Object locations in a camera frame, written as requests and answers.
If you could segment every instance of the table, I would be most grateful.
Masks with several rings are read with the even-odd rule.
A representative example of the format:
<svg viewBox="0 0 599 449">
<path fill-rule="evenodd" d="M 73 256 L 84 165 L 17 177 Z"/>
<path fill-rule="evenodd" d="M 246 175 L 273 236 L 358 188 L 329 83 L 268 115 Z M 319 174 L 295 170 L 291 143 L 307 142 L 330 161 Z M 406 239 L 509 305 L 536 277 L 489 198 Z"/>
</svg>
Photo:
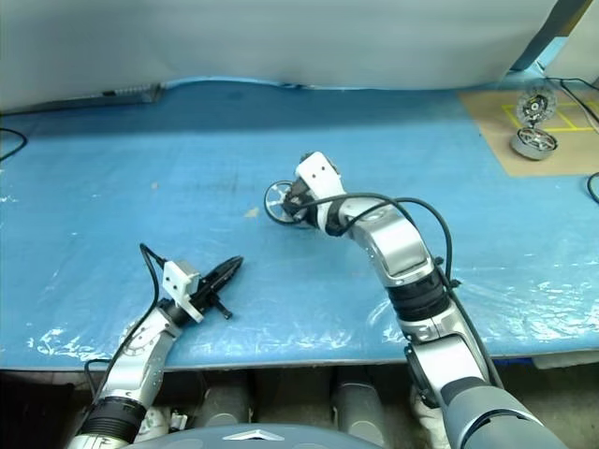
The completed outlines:
<svg viewBox="0 0 599 449">
<path fill-rule="evenodd" d="M 170 369 L 403 360 L 360 248 L 262 210 L 266 187 L 312 151 L 350 192 L 418 196 L 444 214 L 458 293 L 493 355 L 599 348 L 599 208 L 584 180 L 509 178 L 455 92 L 204 82 L 3 126 L 30 138 L 0 174 L 3 369 L 110 355 L 152 298 L 141 241 L 204 272 L 245 257 L 222 292 L 234 318 L 186 329 Z M 443 255 L 436 222 L 411 210 Z"/>
</svg>

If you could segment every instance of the floor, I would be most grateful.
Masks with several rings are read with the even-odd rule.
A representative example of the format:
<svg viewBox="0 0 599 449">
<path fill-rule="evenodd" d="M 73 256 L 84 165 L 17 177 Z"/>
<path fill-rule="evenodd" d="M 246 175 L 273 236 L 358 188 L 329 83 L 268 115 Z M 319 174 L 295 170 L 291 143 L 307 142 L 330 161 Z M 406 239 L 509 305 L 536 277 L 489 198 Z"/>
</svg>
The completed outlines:
<svg viewBox="0 0 599 449">
<path fill-rule="evenodd" d="M 570 449 L 599 449 L 599 364 L 540 370 L 520 361 L 499 368 L 506 388 Z M 425 436 L 408 403 L 411 382 L 405 365 L 366 370 L 383 403 L 393 448 L 423 449 Z M 334 367 L 248 371 L 247 379 L 255 392 L 253 421 L 333 428 L 330 388 L 337 373 Z M 168 373 L 157 403 L 191 410 L 202 396 L 203 382 L 222 382 L 230 376 L 231 371 L 209 371 L 204 376 L 197 372 Z M 4 385 L 7 377 L 3 373 Z M 9 377 L 14 380 L 14 373 Z M 41 377 L 37 375 L 36 385 Z M 30 382 L 36 380 L 36 376 L 29 378 L 33 379 Z M 55 375 L 54 382 L 60 378 Z M 87 401 L 84 384 L 75 385 L 66 428 L 72 427 L 77 411 Z"/>
</svg>

